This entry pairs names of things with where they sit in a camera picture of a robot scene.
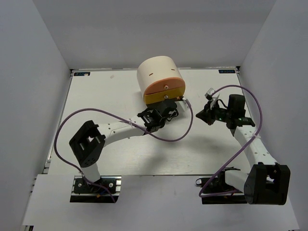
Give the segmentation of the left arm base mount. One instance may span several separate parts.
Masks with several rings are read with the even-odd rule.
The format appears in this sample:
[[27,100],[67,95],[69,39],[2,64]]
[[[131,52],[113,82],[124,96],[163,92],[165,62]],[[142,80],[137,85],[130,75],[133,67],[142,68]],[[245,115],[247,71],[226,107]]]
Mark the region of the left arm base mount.
[[81,176],[75,176],[70,196],[71,203],[113,204],[120,195],[121,176],[101,176],[100,184],[105,188],[88,184]]

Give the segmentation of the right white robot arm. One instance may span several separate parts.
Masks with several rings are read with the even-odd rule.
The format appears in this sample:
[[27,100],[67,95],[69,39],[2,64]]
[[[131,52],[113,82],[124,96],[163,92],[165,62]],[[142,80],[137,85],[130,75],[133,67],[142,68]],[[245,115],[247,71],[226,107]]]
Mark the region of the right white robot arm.
[[223,122],[241,145],[251,167],[249,173],[239,168],[225,166],[219,173],[201,180],[200,197],[204,203],[226,202],[238,194],[248,204],[284,205],[287,200],[291,171],[280,165],[268,152],[253,120],[246,117],[245,97],[229,96],[228,105],[219,106],[219,98],[206,96],[208,102],[196,116],[208,125]]

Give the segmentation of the orange drawer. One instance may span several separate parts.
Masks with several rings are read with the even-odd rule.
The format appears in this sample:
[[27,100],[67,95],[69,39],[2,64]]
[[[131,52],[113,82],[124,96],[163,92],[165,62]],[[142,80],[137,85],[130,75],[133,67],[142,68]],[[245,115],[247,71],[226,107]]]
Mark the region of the orange drawer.
[[165,90],[171,90],[179,87],[185,87],[185,81],[179,77],[164,78],[150,84],[144,91],[144,94],[153,94]]

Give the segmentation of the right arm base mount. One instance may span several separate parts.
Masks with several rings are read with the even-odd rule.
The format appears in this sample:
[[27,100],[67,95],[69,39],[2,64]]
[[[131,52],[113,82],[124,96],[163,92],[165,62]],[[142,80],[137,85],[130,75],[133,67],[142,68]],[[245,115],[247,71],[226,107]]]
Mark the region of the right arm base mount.
[[[235,190],[232,186],[227,185],[222,180],[214,180],[205,189],[205,194],[224,193]],[[227,193],[224,195],[210,196],[202,198],[203,205],[235,205],[246,204],[247,201],[242,193]]]

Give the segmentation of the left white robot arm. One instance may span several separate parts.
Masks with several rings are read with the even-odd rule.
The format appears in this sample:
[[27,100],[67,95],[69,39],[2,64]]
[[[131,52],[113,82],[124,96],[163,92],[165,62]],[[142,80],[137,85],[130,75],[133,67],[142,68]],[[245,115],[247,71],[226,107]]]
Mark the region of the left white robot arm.
[[102,180],[96,162],[105,146],[130,137],[154,133],[176,115],[178,115],[176,103],[165,100],[155,107],[138,113],[127,123],[119,121],[98,125],[92,120],[85,122],[69,141],[81,171],[86,177],[85,186],[91,192],[97,192],[101,188]]

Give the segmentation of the cream round drawer box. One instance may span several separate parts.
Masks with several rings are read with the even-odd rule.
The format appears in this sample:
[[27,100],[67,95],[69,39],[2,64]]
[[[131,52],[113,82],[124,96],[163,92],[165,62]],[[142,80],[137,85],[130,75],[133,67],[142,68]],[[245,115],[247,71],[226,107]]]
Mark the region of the cream round drawer box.
[[173,59],[168,56],[149,58],[142,62],[137,69],[137,81],[143,94],[150,84],[169,77],[182,78]]

